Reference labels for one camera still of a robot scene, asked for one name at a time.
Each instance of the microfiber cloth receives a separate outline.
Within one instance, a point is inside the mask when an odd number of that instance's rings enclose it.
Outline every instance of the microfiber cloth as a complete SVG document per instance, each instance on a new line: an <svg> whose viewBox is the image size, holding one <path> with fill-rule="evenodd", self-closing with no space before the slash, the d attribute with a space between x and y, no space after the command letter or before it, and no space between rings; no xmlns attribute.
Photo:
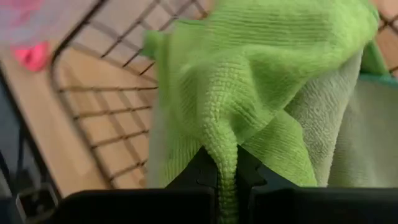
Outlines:
<svg viewBox="0 0 398 224"><path fill-rule="evenodd" d="M375 40L368 43L364 48L361 73L367 73L375 76L390 76L386 62L383 59L382 53L377 46Z"/></svg>
<svg viewBox="0 0 398 224"><path fill-rule="evenodd" d="M398 187L398 83L361 75L344 113L328 185Z"/></svg>
<svg viewBox="0 0 398 224"><path fill-rule="evenodd" d="M285 110L303 127L319 187L326 187L343 115L359 75L362 51L339 69L310 79Z"/></svg>
<svg viewBox="0 0 398 224"><path fill-rule="evenodd" d="M160 185L203 145L220 172L220 220L236 222L237 144L295 184L317 185L303 129L284 108L309 79L339 69L376 30L377 13L367 1L224 0L203 21L148 34L143 53L156 59L166 116Z"/></svg>

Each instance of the gray microfiber cloth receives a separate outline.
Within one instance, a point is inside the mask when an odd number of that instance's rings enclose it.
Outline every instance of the gray microfiber cloth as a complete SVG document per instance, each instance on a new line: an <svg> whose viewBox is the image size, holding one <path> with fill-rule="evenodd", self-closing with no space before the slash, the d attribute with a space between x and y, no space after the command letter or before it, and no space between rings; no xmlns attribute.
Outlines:
<svg viewBox="0 0 398 224"><path fill-rule="evenodd" d="M313 78L285 109L303 127L303 138L318 186L328 183L344 111L354 91L362 51L339 69Z"/></svg>
<svg viewBox="0 0 398 224"><path fill-rule="evenodd" d="M361 76L344 113L329 186L398 187L398 84Z"/></svg>
<svg viewBox="0 0 398 224"><path fill-rule="evenodd" d="M147 162L146 187L159 188L160 173L167 160L165 117L160 110L159 99L156 99L152 109L152 128L149 132L149 159Z"/></svg>

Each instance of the teal cloth edge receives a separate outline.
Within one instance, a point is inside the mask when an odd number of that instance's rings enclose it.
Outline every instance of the teal cloth edge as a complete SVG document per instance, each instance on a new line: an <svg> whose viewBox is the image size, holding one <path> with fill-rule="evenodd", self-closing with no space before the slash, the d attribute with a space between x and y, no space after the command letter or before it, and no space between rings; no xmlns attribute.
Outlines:
<svg viewBox="0 0 398 224"><path fill-rule="evenodd" d="M364 81L369 81L369 82L378 82L383 85L389 85L394 88L398 88L398 79L394 78L392 75L391 76L379 76L379 75L373 75L373 74L368 74L368 73L360 73L359 79L364 80Z"/></svg>

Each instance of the metal wire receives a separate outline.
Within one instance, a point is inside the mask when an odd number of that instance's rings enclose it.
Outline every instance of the metal wire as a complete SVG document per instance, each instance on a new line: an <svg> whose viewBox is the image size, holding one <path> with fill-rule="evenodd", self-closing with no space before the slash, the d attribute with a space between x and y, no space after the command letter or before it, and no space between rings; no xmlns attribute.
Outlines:
<svg viewBox="0 0 398 224"><path fill-rule="evenodd" d="M147 134L149 132L148 128L145 126L142 118L137 114L139 111L145 111L145 110L151 110L152 107L149 104L149 101L145 98L144 95L140 94L146 91L154 91L156 87L120 87L120 86L86 86L82 83L79 83L79 85L73 85L73 86L63 86L61 83L59 83L59 80L57 78L58 73L56 72L56 67L58 65L58 61L60 60L61 54L68 49L69 47L72 47L75 50L78 50L79 52L89 55L90 57L95 57L101 60L105 60L111 65L124 69L128 71L131 75L140 77L150 83L157 83L155 79L147 75L148 70L150 70L154 62L151 62L146 66L144 69L137 70L136 68L130 67L129 65L134 62L142 48L141 46L131 42L127 37L131 35L132 32L134 32L137 29L154 29L154 27L150 24L149 18L151 16L151 13L155 10L155 8L160 7L167 15L168 19L165 19L164 23L158 27L158 30L167 30L169 29L173 22L183 15L185 11L187 11L188 8L194 7L197 11L197 13L200 15L200 17L206 17L207 12L205 11L205 7L200 3L200 0L186 0L178 9L173 10L169 4L166 4L168 1L171 0L152 0L147 7L138 15L136 19L131 21L130 25L123 31L123 32L117 32L115 29L113 29L110 26L107 26L103 22L96 21L94 18L97 13L102 11L104 8L108 6L108 4L111 4L107 0L100 0L98 1L92 8L92 10L83 18L83 20L77 25L77 27L72 31L72 33L61 43L60 47L55 51L55 56L52 60L51 64L51 69L50 69L50 75L51 75L51 81L52 81L52 86L54 90L58 93L61 102L63 103L66 112L69 114L71 117L73 123L75 124L76 130L82 137L84 143L87 146L87 149L93 156L94 160L96 161L96 164L103 175L105 181L107 181L109 187L115 188L117 187L117 184L114 183L114 181L122 176L125 175L126 173L140 169L142 173L145 172L144 165L146 163L146 158L140 158L139 154L137 152L137 149L135 146L131 143L131 140L138 136L145 136L147 138ZM398 15L393 17L392 19L388 19L387 17L383 16L381 14L381 21L382 25L379 28L379 32L384 31L385 29L391 29L397 34L398 36L398 28L394 25L396 21L398 21ZM104 34L105 36L111 38L113 40L113 43L105 49L105 51L100 51L98 49L93 49L87 45L74 42L75 39L81 35L81 33L90 27L91 29L97 30ZM132 52L134 52L132 55L128 57L127 60L120 61L120 60L115 60L114 58L110 57L110 55L116 50L117 46L121 45L122 47L125 47L127 49L130 49ZM391 72L394 72L398 70L397 67L392 67L390 68ZM129 92L134 92L137 93L138 97L146 104L145 106L137 106L132 104L129 101L129 98L127 94ZM95 100L98 102L100 105L101 109L99 111L90 111L90 112L79 112L76 113L76 111L73 110L72 103L66 96L70 93L82 93L82 94L94 94L95 95ZM115 93L118 95L119 99L123 103L123 108L118 108L118 109L111 109L109 106L109 102L106 100L104 97L104 93ZM122 114L122 113L130 113L131 117L139 127L139 130L134 133L127 133L123 129L121 123L116 119L117 114ZM88 118L94 118L94 117L104 117L106 118L111 124L113 129L116 132L116 136L113 138L109 139L100 139L99 141L94 141L90 137L90 134L88 131L81 125L81 122L84 121L85 119ZM135 163L131 164L130 166L118 170L116 172L111 172L108 170L107 165L104 163L103 159L98 155L98 148L101 146L105 145L110 145L116 142L121 142L124 144L124 147L128 150L130 155L134 158L136 161Z"/></svg>

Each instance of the wooden surface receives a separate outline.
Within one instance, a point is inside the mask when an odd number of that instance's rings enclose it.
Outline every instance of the wooden surface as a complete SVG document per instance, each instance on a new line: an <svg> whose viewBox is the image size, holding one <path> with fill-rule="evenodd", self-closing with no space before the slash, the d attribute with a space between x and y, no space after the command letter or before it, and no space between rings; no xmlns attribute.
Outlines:
<svg viewBox="0 0 398 224"><path fill-rule="evenodd" d="M73 9L73 13L67 18L70 20L69 24L74 24L78 21L90 7L91 2L89 0L82 1L79 7ZM101 14L95 17L95 21L101 21L103 24L111 26L120 34L134 20L133 17L137 17L151 1L142 0L140 4L130 0L112 2L116 2L116 5L109 6L101 11ZM169 2L173 6L173 4L183 4L185 0L170 0ZM387 15L395 14L392 9L396 9L398 14L397 2L396 0L377 1L380 8L387 10ZM197 12L193 12L191 9L187 10L187 14L192 13ZM169 17L164 11L157 9L148 20L148 23L154 28L159 28ZM137 28L127 38L134 44L142 45L143 31L142 27ZM59 33L53 45L65 33ZM393 66L395 62L398 62L398 42L395 44L395 37L392 35L383 35L385 36L378 37L378 41L386 56L387 63ZM98 52L103 52L113 40L94 29L87 29L76 41ZM131 54L131 49L119 45L117 50L110 55L110 58L123 62ZM0 51L0 56L7 82L60 189L60 193L66 196L84 189L105 189L106 184L103 182L92 157L88 153L81 137L76 133L71 119L67 117L65 108L60 104L58 96L50 86L47 72L36 74L27 72L12 59L9 52L4 48ZM151 62L140 58L139 61L131 63L129 67L142 70L149 63ZM148 76L153 78L153 71L149 71ZM75 49L68 49L62 55L57 66L57 79L62 87L153 86L151 82L137 78L123 69L113 67L103 60L89 57ZM145 106L151 103L154 95L154 92L146 93L149 102L142 102L135 92L130 92L128 93L128 99L134 106ZM98 100L91 93L71 93L67 94L66 97L75 115L103 110L103 106L98 104ZM109 95L104 97L112 110L126 108L126 104L120 102L119 97L115 94L109 93ZM144 121L145 128L150 128L150 110L140 111L138 115ZM130 112L117 114L116 119L123 124L121 128L124 133L134 133L142 129L131 119ZM90 136L91 142L118 135L117 130L114 129L107 116L83 119L81 120L81 126ZM111 174L123 170L137 161L137 158L134 158L126 147L129 144L137 149L140 159L146 158L147 138L144 135L140 135L139 138L128 139L128 141L130 143L119 141L97 149L99 157L107 164L108 171ZM134 170L115 179L114 183L120 188L142 187L144 185L143 178L141 171Z"/></svg>

